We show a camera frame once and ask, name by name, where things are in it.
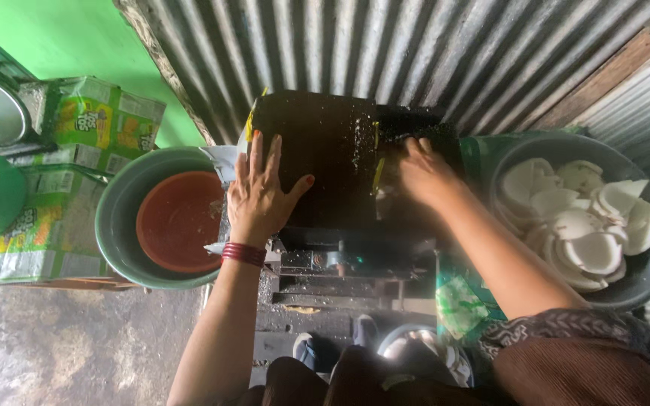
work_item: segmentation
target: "patterned fabric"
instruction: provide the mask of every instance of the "patterned fabric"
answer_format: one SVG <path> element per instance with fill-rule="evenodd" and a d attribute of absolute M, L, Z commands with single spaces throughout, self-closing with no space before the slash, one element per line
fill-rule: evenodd
<path fill-rule="evenodd" d="M 650 326 L 629 314 L 588 309 L 552 309 L 531 317 L 494 324 L 479 345 L 491 360 L 503 348 L 528 338 L 614 339 L 650 360 Z"/>

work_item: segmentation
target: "coconut meat piece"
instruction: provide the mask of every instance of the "coconut meat piece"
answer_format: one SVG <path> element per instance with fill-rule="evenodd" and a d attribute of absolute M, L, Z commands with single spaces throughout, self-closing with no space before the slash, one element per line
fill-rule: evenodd
<path fill-rule="evenodd" d="M 599 203 L 611 214 L 625 218 L 647 184 L 648 180 L 622 180 L 607 183 L 598 194 Z"/>
<path fill-rule="evenodd" d="M 556 174 L 569 171 L 591 171 L 595 172 L 598 176 L 603 175 L 603 169 L 601 169 L 600 166 L 596 165 L 593 162 L 583 160 L 564 163 L 563 166 L 558 169 Z"/>
<path fill-rule="evenodd" d="M 626 233 L 626 230 L 623 229 L 623 227 L 614 224 L 612 226 L 606 227 L 604 231 L 606 233 L 613 234 L 616 237 L 616 241 L 624 246 L 623 250 L 626 250 L 626 245 L 628 243 L 628 234 Z"/>
<path fill-rule="evenodd" d="M 604 186 L 602 173 L 598 165 L 588 161 L 569 162 L 557 171 L 563 178 L 563 187 L 578 191 L 582 197 L 588 197 L 592 190 Z"/>
<path fill-rule="evenodd" d="M 588 198 L 577 198 L 576 200 L 573 200 L 571 203 L 570 208 L 572 209 L 581 209 L 581 210 L 588 210 L 591 207 L 591 200 Z"/>
<path fill-rule="evenodd" d="M 564 241 L 563 252 L 582 271 L 597 275 L 615 272 L 623 255 L 621 244 L 609 233 L 591 233 Z"/>
<path fill-rule="evenodd" d="M 626 276 L 626 258 L 621 258 L 621 264 L 618 265 L 616 271 L 603 278 L 608 283 L 618 282 Z"/>
<path fill-rule="evenodd" d="M 604 280 L 593 280 L 588 277 L 583 276 L 583 274 L 577 270 L 574 270 L 562 263 L 561 260 L 555 254 L 555 245 L 559 244 L 559 241 L 556 241 L 553 235 L 548 235 L 546 237 L 544 246 L 543 246 L 543 259 L 546 263 L 551 266 L 566 283 L 568 283 L 574 291 L 576 292 L 593 292 L 600 291 L 603 288 L 608 286 L 608 283 Z"/>
<path fill-rule="evenodd" d="M 619 226 L 624 226 L 626 224 L 626 219 L 603 208 L 599 200 L 600 191 L 601 189 L 594 189 L 591 191 L 591 209 L 609 222 Z"/>
<path fill-rule="evenodd" d="M 512 203 L 528 208 L 533 187 L 533 160 L 512 167 L 501 181 L 503 195 Z"/>
<path fill-rule="evenodd" d="M 573 240 L 603 231 L 603 222 L 582 209 L 567 209 L 553 218 L 553 230 L 562 240 Z"/>
<path fill-rule="evenodd" d="M 533 187 L 531 195 L 540 191 L 555 190 L 563 188 L 563 180 L 559 176 L 547 176 L 543 168 L 534 169 Z"/>
<path fill-rule="evenodd" d="M 624 246 L 624 254 L 638 255 L 650 248 L 650 203 L 642 198 L 638 199 L 630 213 L 634 226 L 626 227 L 628 244 Z"/>
<path fill-rule="evenodd" d="M 533 170 L 537 171 L 543 171 L 543 174 L 545 176 L 554 176 L 555 171 L 553 170 L 553 167 L 551 166 L 550 162 L 546 161 L 543 158 L 531 158 L 528 161 L 533 162 Z"/>
<path fill-rule="evenodd" d="M 579 193 L 570 189 L 540 191 L 531 197 L 531 207 L 538 217 L 547 219 L 569 208 L 578 197 Z"/>

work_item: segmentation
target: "woman's right hand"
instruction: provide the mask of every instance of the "woman's right hand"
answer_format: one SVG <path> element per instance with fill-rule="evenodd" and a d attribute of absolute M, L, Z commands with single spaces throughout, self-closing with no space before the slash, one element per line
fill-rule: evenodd
<path fill-rule="evenodd" d="M 405 146 L 409 156 L 400 162 L 400 174 L 413 199 L 435 207 L 448 194 L 465 188 L 443 157 L 433 152 L 427 138 L 410 137 Z"/>

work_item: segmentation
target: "wooden plank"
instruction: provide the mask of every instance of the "wooden plank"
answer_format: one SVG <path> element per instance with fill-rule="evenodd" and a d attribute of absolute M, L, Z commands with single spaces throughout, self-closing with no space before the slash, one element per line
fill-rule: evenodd
<path fill-rule="evenodd" d="M 184 85 L 182 85 L 182 81 L 177 76 L 175 69 L 172 68 L 170 60 L 167 59 L 165 51 L 162 50 L 162 46 L 155 37 L 154 31 L 152 31 L 152 28 L 149 26 L 147 18 L 140 9 L 137 0 L 114 0 L 114 5 L 119 9 L 124 18 L 127 19 L 127 22 L 134 29 L 134 32 L 137 33 L 137 36 L 140 37 L 142 45 L 147 49 L 149 56 L 155 62 L 155 65 L 157 65 L 157 68 L 162 75 L 162 79 L 167 82 L 175 93 L 177 99 L 182 104 L 182 107 L 184 107 L 185 111 L 194 122 L 195 127 L 197 127 L 199 133 L 202 134 L 205 142 L 207 142 L 207 145 L 215 145 L 214 139 L 212 139 L 212 135 L 210 135 L 210 131 L 207 130 L 207 126 L 204 124 L 204 120 L 202 120 L 202 117 L 194 111 L 192 102 L 187 95 Z"/>
<path fill-rule="evenodd" d="M 650 21 L 580 86 L 536 121 L 532 129 L 554 129 L 569 125 L 649 59 Z"/>
<path fill-rule="evenodd" d="M 12 286 L 16 288 L 48 288 L 48 289 L 64 289 L 64 290 L 77 290 L 77 291 L 124 291 L 131 288 L 125 285 L 109 285 L 94 280 L 52 280 L 39 283 L 27 284 L 11 284 L 5 286 Z"/>

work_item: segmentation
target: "foot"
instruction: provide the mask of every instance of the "foot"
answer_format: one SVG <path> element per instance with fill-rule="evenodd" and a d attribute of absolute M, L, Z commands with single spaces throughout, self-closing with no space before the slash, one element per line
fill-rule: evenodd
<path fill-rule="evenodd" d="M 315 364 L 318 360 L 313 349 L 313 336 L 309 333 L 301 333 L 295 339 L 293 345 L 293 358 L 305 364 L 306 367 L 315 371 Z"/>
<path fill-rule="evenodd" d="M 352 328 L 352 341 L 355 345 L 375 350 L 375 340 L 378 337 L 378 327 L 375 320 L 367 314 L 362 314 L 355 320 Z"/>

